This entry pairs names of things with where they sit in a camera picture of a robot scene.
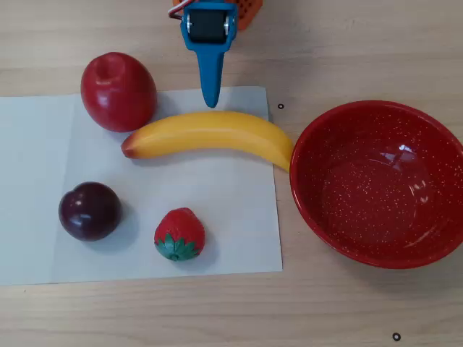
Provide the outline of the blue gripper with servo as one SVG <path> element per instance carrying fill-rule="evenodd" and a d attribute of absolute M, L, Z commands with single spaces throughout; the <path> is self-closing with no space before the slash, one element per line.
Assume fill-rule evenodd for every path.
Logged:
<path fill-rule="evenodd" d="M 194 1 L 183 9 L 181 29 L 186 47 L 197 56 L 203 98 L 215 108 L 221 90 L 227 44 L 237 35 L 238 6 L 227 1 Z"/>

